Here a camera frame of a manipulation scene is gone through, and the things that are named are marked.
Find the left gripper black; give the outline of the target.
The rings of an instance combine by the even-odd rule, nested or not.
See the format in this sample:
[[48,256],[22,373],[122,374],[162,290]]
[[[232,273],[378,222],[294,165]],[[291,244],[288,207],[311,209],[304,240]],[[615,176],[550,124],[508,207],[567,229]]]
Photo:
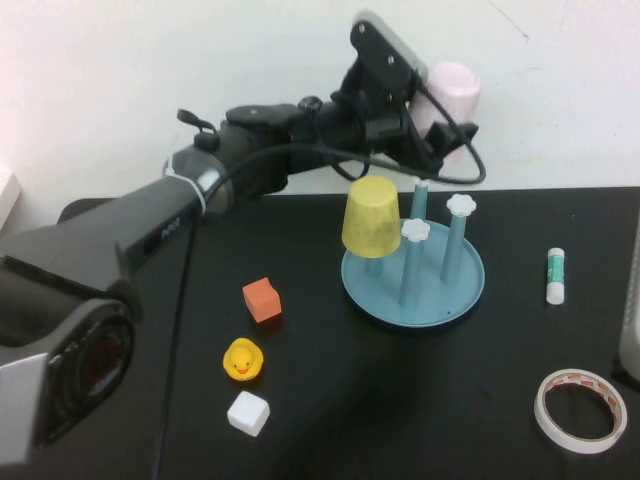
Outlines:
[[[389,90],[363,64],[353,64],[344,77],[344,101],[355,111],[367,147],[407,168],[440,170],[443,159],[434,150],[456,150],[464,142],[444,122],[431,125],[427,142],[420,136],[407,107],[420,81],[412,71],[398,89]],[[459,124],[459,128],[469,140],[478,131],[475,123]]]

